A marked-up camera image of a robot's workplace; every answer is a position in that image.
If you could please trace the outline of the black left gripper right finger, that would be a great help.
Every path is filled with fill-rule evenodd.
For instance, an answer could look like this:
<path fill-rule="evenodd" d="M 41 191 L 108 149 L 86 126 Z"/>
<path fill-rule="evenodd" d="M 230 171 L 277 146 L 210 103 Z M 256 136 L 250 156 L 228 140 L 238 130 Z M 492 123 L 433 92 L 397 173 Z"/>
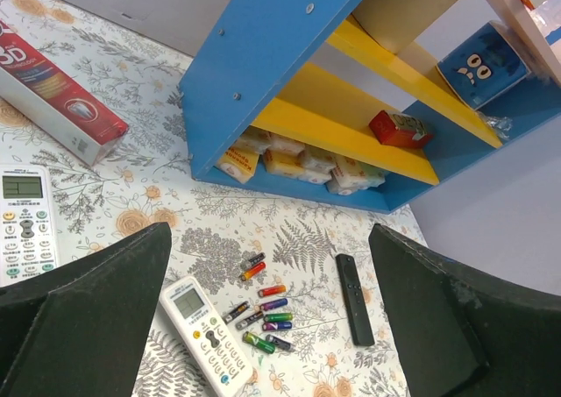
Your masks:
<path fill-rule="evenodd" d="M 369 236 L 412 396 L 558 396 L 560 298 L 449 259 L 379 223 Z"/>

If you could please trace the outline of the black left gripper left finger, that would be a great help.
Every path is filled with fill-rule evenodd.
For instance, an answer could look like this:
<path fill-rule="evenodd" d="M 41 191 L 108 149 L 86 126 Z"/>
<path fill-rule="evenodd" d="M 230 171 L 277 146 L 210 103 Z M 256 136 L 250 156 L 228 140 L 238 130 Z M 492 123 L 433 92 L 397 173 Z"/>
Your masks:
<path fill-rule="evenodd" d="M 1 290 L 3 396 L 130 396 L 171 252 L 153 223 Z"/>

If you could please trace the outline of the black slim remote control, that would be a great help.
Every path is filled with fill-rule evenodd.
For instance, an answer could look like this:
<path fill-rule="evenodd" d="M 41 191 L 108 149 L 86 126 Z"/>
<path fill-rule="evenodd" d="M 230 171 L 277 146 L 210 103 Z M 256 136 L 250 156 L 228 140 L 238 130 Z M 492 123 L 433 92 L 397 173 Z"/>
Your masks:
<path fill-rule="evenodd" d="M 338 254 L 335 260 L 352 342 L 359 347 L 372 346 L 375 344 L 375 340 L 355 259 L 350 255 Z"/>

